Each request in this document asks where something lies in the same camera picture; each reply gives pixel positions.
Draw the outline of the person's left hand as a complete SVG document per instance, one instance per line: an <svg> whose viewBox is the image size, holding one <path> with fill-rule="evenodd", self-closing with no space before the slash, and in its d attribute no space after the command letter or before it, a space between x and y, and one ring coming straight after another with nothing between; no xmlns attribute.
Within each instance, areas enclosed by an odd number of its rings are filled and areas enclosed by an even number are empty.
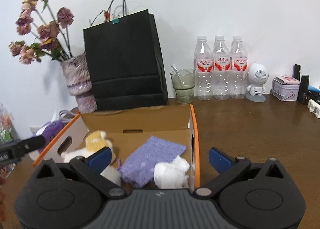
<svg viewBox="0 0 320 229"><path fill-rule="evenodd" d="M0 177L0 185L5 184L5 178L2 176ZM4 222L5 221L5 194L2 189L0 189L0 221Z"/></svg>

